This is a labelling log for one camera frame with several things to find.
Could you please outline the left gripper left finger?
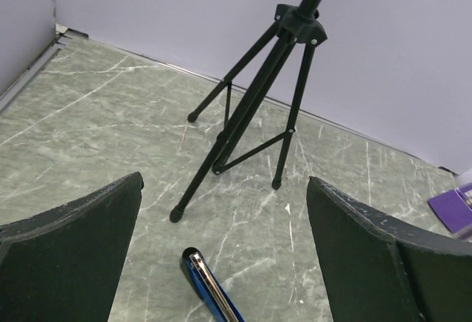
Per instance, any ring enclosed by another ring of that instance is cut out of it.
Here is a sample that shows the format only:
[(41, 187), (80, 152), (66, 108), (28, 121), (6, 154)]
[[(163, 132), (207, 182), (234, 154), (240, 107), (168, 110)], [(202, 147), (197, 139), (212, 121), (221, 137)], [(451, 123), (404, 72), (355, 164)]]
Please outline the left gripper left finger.
[(142, 202), (128, 174), (1, 226), (2, 321), (107, 321)]

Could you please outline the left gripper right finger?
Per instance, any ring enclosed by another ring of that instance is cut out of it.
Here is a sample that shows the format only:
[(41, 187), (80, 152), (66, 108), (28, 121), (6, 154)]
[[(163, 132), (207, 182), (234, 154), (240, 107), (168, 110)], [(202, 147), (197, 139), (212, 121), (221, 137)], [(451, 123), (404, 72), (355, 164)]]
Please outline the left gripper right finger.
[(368, 206), (320, 178), (306, 203), (334, 321), (470, 321), (471, 243)]

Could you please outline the blue black stapler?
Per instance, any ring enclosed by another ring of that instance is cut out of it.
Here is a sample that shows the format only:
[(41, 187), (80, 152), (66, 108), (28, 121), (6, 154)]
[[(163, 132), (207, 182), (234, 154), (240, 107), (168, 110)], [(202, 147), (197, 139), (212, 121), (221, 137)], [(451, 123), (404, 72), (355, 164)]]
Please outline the blue black stapler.
[(196, 295), (216, 321), (244, 322), (243, 316), (209, 269), (203, 254), (194, 247), (184, 249), (180, 268)]

